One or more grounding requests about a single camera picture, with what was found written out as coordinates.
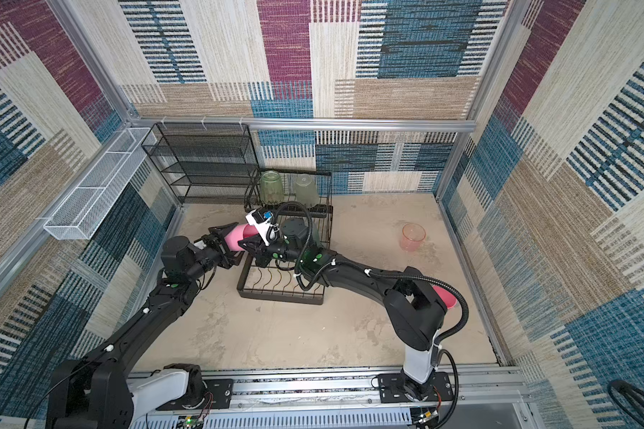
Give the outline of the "teal frosted cup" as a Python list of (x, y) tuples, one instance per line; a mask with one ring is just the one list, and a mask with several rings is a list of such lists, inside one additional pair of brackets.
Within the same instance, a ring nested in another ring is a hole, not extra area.
[(282, 224), (281, 231), (290, 245), (302, 248), (308, 239), (309, 226), (303, 218), (288, 218)]

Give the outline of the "clear pink cup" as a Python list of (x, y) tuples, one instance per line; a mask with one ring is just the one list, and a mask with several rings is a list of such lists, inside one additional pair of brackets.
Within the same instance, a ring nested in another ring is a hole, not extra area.
[(427, 237), (425, 229), (417, 223), (406, 223), (402, 228), (400, 247), (407, 252), (413, 252), (420, 248)]

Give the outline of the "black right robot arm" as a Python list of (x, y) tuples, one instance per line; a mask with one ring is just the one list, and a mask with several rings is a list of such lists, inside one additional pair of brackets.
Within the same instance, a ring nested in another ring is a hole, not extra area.
[(441, 342), (462, 327), (460, 323), (444, 330), (448, 306), (438, 292), (449, 293), (450, 285), (407, 267), (402, 272), (387, 271), (354, 262), (314, 240), (311, 227), (302, 219), (292, 219), (282, 227), (267, 219), (248, 221), (242, 232), (231, 232), (227, 244), (242, 250), (252, 262), (266, 268), (270, 263), (286, 263), (292, 279), (302, 290), (329, 286), (357, 293), (381, 304), (396, 336), (405, 346), (404, 364), (398, 389), (408, 400), (422, 401), (436, 392), (433, 376)]

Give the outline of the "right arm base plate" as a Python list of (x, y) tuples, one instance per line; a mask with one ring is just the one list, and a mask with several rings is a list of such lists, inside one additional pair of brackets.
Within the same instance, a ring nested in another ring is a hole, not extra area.
[(379, 391), (381, 403), (451, 401), (456, 387), (448, 373), (435, 371), (424, 384), (401, 372), (376, 375), (371, 385)]

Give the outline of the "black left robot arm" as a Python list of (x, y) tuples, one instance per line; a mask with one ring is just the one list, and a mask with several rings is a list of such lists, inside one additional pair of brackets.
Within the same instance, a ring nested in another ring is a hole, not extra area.
[(239, 262), (239, 248), (227, 243), (236, 227), (211, 227), (199, 242), (176, 236), (164, 243), (163, 266), (141, 309), (97, 348), (55, 369), (47, 393), (48, 428), (128, 428), (166, 404), (203, 407), (208, 389), (196, 365), (173, 364), (135, 384), (129, 384), (128, 375), (159, 335), (191, 307), (203, 275)]

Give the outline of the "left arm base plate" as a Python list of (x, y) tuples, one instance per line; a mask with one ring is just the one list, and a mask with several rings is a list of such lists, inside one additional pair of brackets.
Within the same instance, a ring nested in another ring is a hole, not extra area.
[(199, 384), (189, 382), (182, 397), (170, 400), (157, 411), (190, 411), (207, 409), (228, 409), (231, 404), (233, 379), (202, 380)]

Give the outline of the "opaque pink cup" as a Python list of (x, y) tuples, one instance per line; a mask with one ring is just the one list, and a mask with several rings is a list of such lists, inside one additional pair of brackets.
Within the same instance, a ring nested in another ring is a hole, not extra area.
[(241, 223), (236, 225), (234, 230), (231, 230), (229, 234), (225, 237), (225, 242), (229, 250), (238, 252), (244, 251), (244, 248), (240, 245), (241, 241), (249, 239), (253, 236), (259, 236), (257, 228), (253, 225), (248, 225), (248, 223)]

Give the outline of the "pale frosted green cup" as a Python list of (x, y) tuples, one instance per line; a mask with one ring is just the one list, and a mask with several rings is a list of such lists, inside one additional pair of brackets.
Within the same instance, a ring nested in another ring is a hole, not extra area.
[(318, 188), (314, 175), (298, 174), (295, 177), (293, 188), (296, 200), (305, 207), (314, 207), (318, 204)]

